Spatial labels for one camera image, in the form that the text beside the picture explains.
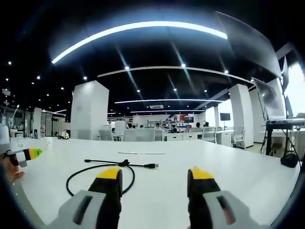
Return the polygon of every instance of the black ceiling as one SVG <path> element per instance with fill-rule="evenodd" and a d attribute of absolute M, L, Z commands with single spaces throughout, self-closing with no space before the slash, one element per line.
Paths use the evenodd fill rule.
<path fill-rule="evenodd" d="M 70 110 L 75 85 L 98 80 L 110 90 L 109 112 L 118 116 L 130 111 L 150 110 L 156 103 L 115 104 L 140 99 L 208 99 L 236 83 L 237 79 L 204 73 L 155 69 L 99 74 L 121 70 L 125 65 L 179 66 L 211 69 L 247 79 L 252 66 L 235 57 L 228 40 L 207 33 L 180 28 L 141 28 L 122 31 L 96 39 L 56 64 L 51 60 L 62 51 L 105 29 L 139 21 L 183 21 L 221 31 L 214 12 L 236 17 L 258 29 L 280 49 L 293 42 L 301 54 L 302 12 L 284 1 L 26 1 L 7 2 L 1 14 L 3 41 L 0 44 L 0 82 L 13 96 L 1 96 L 1 104 L 20 104 L 46 110 Z M 174 110 L 194 109 L 198 102 L 159 102 Z"/>

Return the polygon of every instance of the ceiling light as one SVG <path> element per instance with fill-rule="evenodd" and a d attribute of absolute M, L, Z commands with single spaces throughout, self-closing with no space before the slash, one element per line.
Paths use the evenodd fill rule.
<path fill-rule="evenodd" d="M 146 112 L 203 112 L 205 110 L 161 110 L 161 111 L 130 111 L 130 113 L 146 113 Z"/>
<path fill-rule="evenodd" d="M 121 32 L 125 30 L 130 30 L 130 29 L 137 29 L 137 28 L 148 28 L 148 27 L 176 27 L 176 28 L 185 28 L 185 29 L 190 29 L 190 30 L 197 30 L 201 32 L 206 32 L 209 34 L 213 34 L 215 36 L 228 39 L 227 35 L 223 32 L 202 26 L 202 25 L 196 25 L 196 24 L 191 24 L 191 23 L 186 23 L 186 22 L 178 22 L 178 21 L 144 21 L 144 22 L 136 22 L 136 23 L 131 23 L 131 24 L 126 24 L 126 25 L 121 25 L 117 26 L 108 30 L 101 31 L 99 33 L 96 33 L 90 37 L 87 37 L 86 39 L 76 43 L 75 45 L 71 46 L 70 48 L 66 49 L 63 51 L 61 54 L 59 54 L 55 59 L 52 60 L 52 63 L 56 63 L 59 61 L 61 58 L 64 56 L 68 55 L 72 51 L 76 50 L 77 48 L 83 46 L 84 44 L 87 44 L 95 39 L 98 39 L 100 37 L 104 37 L 116 32 Z"/>
<path fill-rule="evenodd" d="M 66 110 L 55 111 L 55 113 L 64 112 L 64 111 L 66 111 Z"/>
<path fill-rule="evenodd" d="M 136 102 L 156 102 L 156 101 L 191 101 L 191 102 L 223 102 L 222 100 L 213 99 L 146 99 L 146 100 L 131 100 L 115 102 L 115 104 L 136 103 Z"/>

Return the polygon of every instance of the hand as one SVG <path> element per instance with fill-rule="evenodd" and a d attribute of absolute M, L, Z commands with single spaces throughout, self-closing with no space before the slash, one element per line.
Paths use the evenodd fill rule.
<path fill-rule="evenodd" d="M 3 164 L 6 173 L 6 178 L 9 184 L 14 183 L 15 180 L 22 178 L 24 176 L 24 172 L 18 172 L 19 171 L 18 166 L 12 165 L 12 163 L 10 162 L 10 158 L 8 156 L 0 161 Z"/>

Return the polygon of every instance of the desk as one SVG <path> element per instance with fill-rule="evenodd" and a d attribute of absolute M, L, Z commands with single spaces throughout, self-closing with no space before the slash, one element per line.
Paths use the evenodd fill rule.
<path fill-rule="evenodd" d="M 218 130 L 216 131 L 217 143 L 224 146 L 232 146 L 232 134 L 234 130 Z M 166 141 L 179 141 L 179 140 L 195 140 L 201 138 L 202 132 L 190 133 L 164 133 Z"/>
<path fill-rule="evenodd" d="M 176 142 L 108 142 L 91 140 L 25 139 L 24 147 L 41 147 L 43 153 L 22 170 L 20 180 L 26 196 L 46 224 L 52 222 L 70 195 L 66 179 L 74 172 L 96 164 L 84 159 L 158 163 L 158 169 L 134 168 L 134 186 L 121 198 L 119 229 L 185 229 L 190 225 L 187 210 L 187 171 L 197 166 L 211 173 L 222 190 L 228 190 L 250 208 L 260 224 L 271 224 L 295 186 L 299 166 L 288 168 L 280 159 L 241 149 L 194 140 Z M 163 151 L 165 155 L 126 155 L 132 152 Z M 73 193 L 88 190 L 104 168 L 86 171 L 70 181 Z M 123 171 L 123 188 L 132 174 Z"/>
<path fill-rule="evenodd" d="M 284 132 L 282 130 L 273 130 L 272 137 L 286 137 Z M 302 160 L 305 151 L 305 128 L 302 128 L 301 130 L 288 130 L 288 136 L 292 137 L 291 141 L 295 145 L 300 160 Z"/>

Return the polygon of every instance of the black cable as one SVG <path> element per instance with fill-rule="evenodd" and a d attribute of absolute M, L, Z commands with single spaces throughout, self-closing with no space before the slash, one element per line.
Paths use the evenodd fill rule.
<path fill-rule="evenodd" d="M 133 167 L 144 167 L 144 168 L 157 168 L 159 166 L 158 164 L 130 165 L 130 162 L 127 159 L 124 160 L 123 162 L 100 161 L 100 160 L 89 160 L 89 159 L 85 159 L 84 161 L 85 162 L 102 162 L 102 163 L 111 163 L 111 164 L 108 164 L 108 165 L 98 165 L 98 166 L 92 166 L 92 167 L 89 167 L 89 168 L 84 168 L 84 169 L 82 169 L 80 171 L 77 171 L 77 172 L 73 173 L 71 176 L 69 176 L 69 178 L 66 181 L 66 189 L 67 189 L 68 193 L 71 196 L 74 196 L 74 194 L 69 189 L 69 182 L 70 182 L 70 180 L 73 177 L 75 177 L 77 174 L 82 173 L 84 171 L 87 171 L 87 170 L 90 170 L 90 169 L 93 169 L 93 168 L 106 167 L 106 166 L 120 166 L 120 167 L 127 167 L 127 168 L 129 168 L 131 170 L 131 172 L 132 172 L 132 181 L 131 181 L 130 185 L 122 192 L 123 194 L 125 194 L 126 192 L 129 191 L 129 189 L 131 189 L 131 187 L 133 186 L 134 181 L 135 181 L 135 173 L 134 173 L 133 168 L 131 168 L 131 166 L 133 166 Z"/>
<path fill-rule="evenodd" d="M 293 148 L 294 151 L 295 151 L 296 157 L 297 157 L 297 159 L 298 159 L 298 161 L 299 161 L 299 165 L 300 165 L 300 168 L 301 168 L 301 167 L 302 167 L 302 166 L 301 166 L 301 160 L 300 160 L 299 155 L 297 154 L 297 152 L 296 152 L 296 150 L 295 150 L 295 146 L 292 144 L 292 142 L 291 142 L 291 140 L 290 140 L 289 137 L 288 137 L 288 140 L 289 140 L 289 142 L 290 142 L 292 148 Z"/>

